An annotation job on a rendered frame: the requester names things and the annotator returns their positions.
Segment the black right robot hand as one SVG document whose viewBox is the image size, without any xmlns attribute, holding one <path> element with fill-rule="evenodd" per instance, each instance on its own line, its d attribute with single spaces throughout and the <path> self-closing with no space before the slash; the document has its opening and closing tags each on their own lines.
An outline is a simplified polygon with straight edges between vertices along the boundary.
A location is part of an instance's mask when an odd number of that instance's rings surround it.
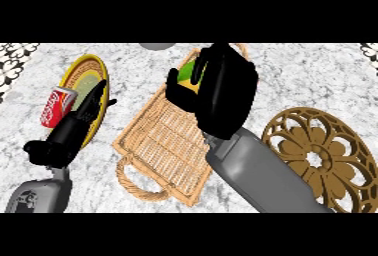
<svg viewBox="0 0 378 256">
<path fill-rule="evenodd" d="M 200 129 L 229 140 L 243 127 L 255 101 L 259 74 L 256 65 L 228 43 L 215 43 L 195 59 L 191 82 L 198 92 L 178 83 L 179 70 L 170 69 L 166 98 L 195 114 Z"/>
</svg>

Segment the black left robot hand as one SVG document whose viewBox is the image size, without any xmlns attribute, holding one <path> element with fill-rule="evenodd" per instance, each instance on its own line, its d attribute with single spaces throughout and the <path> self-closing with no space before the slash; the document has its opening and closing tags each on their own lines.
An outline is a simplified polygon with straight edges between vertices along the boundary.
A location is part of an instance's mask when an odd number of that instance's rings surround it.
<svg viewBox="0 0 378 256">
<path fill-rule="evenodd" d="M 30 162 L 36 165 L 63 168 L 73 162 L 89 133 L 91 125 L 101 112 L 101 98 L 107 80 L 102 80 L 76 111 L 71 111 L 60 121 L 45 141 L 32 140 L 24 145 Z"/>
</svg>

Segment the yellow green lemon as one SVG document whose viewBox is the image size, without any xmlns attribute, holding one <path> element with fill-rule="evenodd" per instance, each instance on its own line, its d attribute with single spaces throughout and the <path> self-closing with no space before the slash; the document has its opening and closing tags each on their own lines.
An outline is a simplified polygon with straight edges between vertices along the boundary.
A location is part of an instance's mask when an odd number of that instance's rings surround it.
<svg viewBox="0 0 378 256">
<path fill-rule="evenodd" d="M 193 58 L 179 69 L 179 76 L 178 76 L 178 83 L 191 89 L 194 92 L 198 92 L 201 81 L 198 81 L 197 84 L 191 82 L 193 78 L 193 72 L 194 72 L 194 66 L 195 66 L 195 58 Z"/>
</svg>

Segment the rectangular wicker basket tray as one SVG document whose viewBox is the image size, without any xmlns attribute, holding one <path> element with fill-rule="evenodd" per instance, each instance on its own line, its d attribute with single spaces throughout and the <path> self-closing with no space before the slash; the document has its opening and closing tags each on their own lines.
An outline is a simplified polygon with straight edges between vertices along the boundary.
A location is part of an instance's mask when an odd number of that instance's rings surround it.
<svg viewBox="0 0 378 256">
<path fill-rule="evenodd" d="M 246 45 L 238 43 L 232 48 L 249 60 Z M 184 63 L 198 58 L 203 49 L 191 52 Z M 136 198 L 160 201 L 176 197 L 194 205 L 212 172 L 207 133 L 198 127 L 195 114 L 167 100 L 166 88 L 164 83 L 114 141 L 123 154 L 117 177 Z"/>
</svg>

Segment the brown floral round placemat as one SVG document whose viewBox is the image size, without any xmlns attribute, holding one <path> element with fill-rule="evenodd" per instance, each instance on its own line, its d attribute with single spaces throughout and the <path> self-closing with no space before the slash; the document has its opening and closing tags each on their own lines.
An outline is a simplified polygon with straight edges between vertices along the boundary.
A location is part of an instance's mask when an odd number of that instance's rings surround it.
<svg viewBox="0 0 378 256">
<path fill-rule="evenodd" d="M 271 119 L 262 140 L 337 213 L 378 213 L 378 164 L 358 133 L 327 112 L 296 107 Z"/>
</svg>

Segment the red soda can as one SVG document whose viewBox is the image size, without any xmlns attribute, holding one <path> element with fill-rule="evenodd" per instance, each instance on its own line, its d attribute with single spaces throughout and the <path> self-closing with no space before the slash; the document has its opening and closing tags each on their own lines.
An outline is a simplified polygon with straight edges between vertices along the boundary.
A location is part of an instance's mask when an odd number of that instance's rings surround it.
<svg viewBox="0 0 378 256">
<path fill-rule="evenodd" d="M 77 96 L 77 91 L 70 88 L 57 87 L 54 89 L 40 117 L 40 122 L 45 127 L 57 127 L 64 116 L 73 109 Z"/>
</svg>

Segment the yellow rimmed round plate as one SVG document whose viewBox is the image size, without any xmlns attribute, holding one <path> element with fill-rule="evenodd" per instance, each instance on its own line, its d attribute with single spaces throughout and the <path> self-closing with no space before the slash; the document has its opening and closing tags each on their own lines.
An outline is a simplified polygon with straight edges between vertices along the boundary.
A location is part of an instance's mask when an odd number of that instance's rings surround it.
<svg viewBox="0 0 378 256">
<path fill-rule="evenodd" d="M 83 55 L 71 64 L 66 75 L 63 77 L 60 86 L 77 91 L 79 96 L 73 109 L 77 109 L 83 100 L 97 87 L 98 83 L 108 78 L 108 70 L 101 58 L 94 54 Z M 86 147 L 94 139 L 98 129 L 102 124 L 107 113 L 107 105 L 110 100 L 110 86 L 104 88 L 104 95 L 101 97 L 101 110 L 95 121 L 92 122 L 89 133 L 82 147 Z"/>
</svg>

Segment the grey round object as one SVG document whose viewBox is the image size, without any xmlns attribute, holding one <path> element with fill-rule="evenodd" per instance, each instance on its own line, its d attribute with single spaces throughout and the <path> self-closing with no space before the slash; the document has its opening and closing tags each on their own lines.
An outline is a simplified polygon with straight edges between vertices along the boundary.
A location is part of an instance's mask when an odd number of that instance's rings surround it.
<svg viewBox="0 0 378 256">
<path fill-rule="evenodd" d="M 141 46 L 153 51 L 162 51 L 175 46 L 176 43 L 139 43 Z"/>
</svg>

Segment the black white patterned cloth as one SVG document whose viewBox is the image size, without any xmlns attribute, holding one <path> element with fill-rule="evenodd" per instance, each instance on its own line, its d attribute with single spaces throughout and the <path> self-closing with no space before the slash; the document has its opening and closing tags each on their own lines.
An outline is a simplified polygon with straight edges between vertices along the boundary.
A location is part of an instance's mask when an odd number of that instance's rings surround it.
<svg viewBox="0 0 378 256">
<path fill-rule="evenodd" d="M 39 43 L 0 43 L 0 104 L 39 46 Z"/>
<path fill-rule="evenodd" d="M 361 50 L 364 55 L 370 58 L 371 65 L 378 72 L 378 43 L 362 43 Z"/>
</svg>

